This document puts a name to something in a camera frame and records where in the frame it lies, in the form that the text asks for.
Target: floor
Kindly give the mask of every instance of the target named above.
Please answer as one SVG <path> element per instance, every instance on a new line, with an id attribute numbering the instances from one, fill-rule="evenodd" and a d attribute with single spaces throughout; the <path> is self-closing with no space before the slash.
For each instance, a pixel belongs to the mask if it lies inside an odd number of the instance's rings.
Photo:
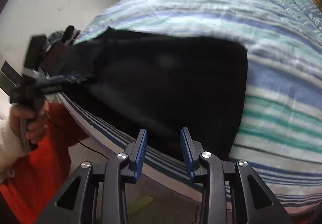
<path id="1" fill-rule="evenodd" d="M 119 0 L 9 0 L 0 14 L 0 65 L 6 60 L 20 72 L 25 50 L 31 35 L 44 33 L 49 35 L 55 30 L 65 29 L 72 24 L 78 29 L 86 25 L 99 12 Z M 0 116 L 8 114 L 8 97 L 0 90 Z M 84 143 L 102 153 L 103 148 L 94 141 L 87 139 Z M 72 158 L 71 172 L 83 161 L 93 164 L 105 161 L 105 158 L 80 144 L 70 148 Z M 176 223 L 190 224 L 195 221 L 198 203 L 184 199 L 168 189 L 165 189 L 147 177 L 141 177 L 138 184 L 126 186 L 126 196 L 130 224 L 145 223 Z M 148 203 L 142 210 L 137 205 L 148 198 Z M 98 221 L 101 208 L 98 206 Z"/>

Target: red clothing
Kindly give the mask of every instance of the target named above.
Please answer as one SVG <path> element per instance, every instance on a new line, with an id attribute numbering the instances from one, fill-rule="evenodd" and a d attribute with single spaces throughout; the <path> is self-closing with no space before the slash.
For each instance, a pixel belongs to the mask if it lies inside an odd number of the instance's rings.
<path id="1" fill-rule="evenodd" d="M 12 167 L 13 178 L 0 185 L 8 206 L 21 224 L 32 224 L 68 178 L 68 147 L 88 137 L 61 104 L 49 104 L 49 116 L 64 132 L 47 121 L 48 130 L 38 148 Z"/>

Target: blue and white striped fabric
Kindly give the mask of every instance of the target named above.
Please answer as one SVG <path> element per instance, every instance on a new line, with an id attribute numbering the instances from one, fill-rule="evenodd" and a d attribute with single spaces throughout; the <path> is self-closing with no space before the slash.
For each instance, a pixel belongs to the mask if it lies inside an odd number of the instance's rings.
<path id="1" fill-rule="evenodd" d="M 244 45 L 247 89 L 230 159 L 249 161 L 286 210 L 298 214 L 322 199 L 321 21 L 311 0 L 121 0 L 97 16 L 78 42 L 113 27 L 214 36 Z M 133 141 L 60 96 L 82 127 L 110 151 L 120 152 Z M 150 147 L 143 173 L 201 199 L 200 186 L 189 186 L 184 164 Z M 229 186 L 226 192 L 229 197 Z"/>

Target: black cloth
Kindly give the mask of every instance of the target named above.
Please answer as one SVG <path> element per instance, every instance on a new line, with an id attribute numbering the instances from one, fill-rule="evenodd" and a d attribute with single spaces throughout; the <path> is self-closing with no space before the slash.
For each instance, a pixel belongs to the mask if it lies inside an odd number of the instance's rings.
<path id="1" fill-rule="evenodd" d="M 179 130 L 227 159 L 242 117 L 247 51 L 211 37 L 180 38 L 109 28 L 74 46 L 59 74 L 92 73 L 91 85 L 65 94 L 148 145 L 182 159 Z"/>

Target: white wall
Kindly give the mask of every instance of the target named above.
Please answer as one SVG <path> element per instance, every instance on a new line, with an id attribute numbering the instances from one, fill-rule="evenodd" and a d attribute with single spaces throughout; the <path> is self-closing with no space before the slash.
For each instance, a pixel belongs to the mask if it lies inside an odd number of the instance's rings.
<path id="1" fill-rule="evenodd" d="M 6 60 L 18 73 L 31 35 L 78 29 L 119 0 L 9 0 L 0 14 L 0 67 Z M 0 106 L 3 99 L 0 95 Z"/>
<path id="2" fill-rule="evenodd" d="M 0 119 L 7 118 L 10 110 L 9 96 L 0 89 Z"/>

